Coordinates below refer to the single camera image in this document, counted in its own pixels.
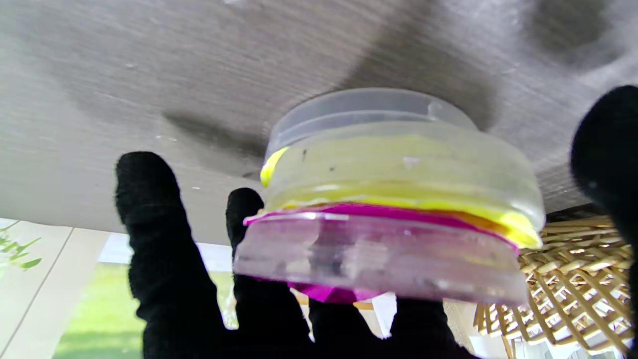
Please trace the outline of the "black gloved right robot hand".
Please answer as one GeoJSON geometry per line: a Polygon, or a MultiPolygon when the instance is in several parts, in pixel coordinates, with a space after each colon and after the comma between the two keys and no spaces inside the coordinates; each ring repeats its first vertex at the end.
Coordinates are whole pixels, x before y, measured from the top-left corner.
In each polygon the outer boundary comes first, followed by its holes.
{"type": "MultiPolygon", "coordinates": [[[[573,140],[571,173],[637,252],[638,89],[604,94],[573,140]]],[[[191,237],[169,165],[152,152],[120,157],[115,205],[130,237],[129,283],[146,323],[146,359],[472,359],[442,302],[397,298],[390,337],[372,334],[353,305],[309,303],[287,284],[234,275],[237,330],[223,323],[217,289],[191,237]]]]}

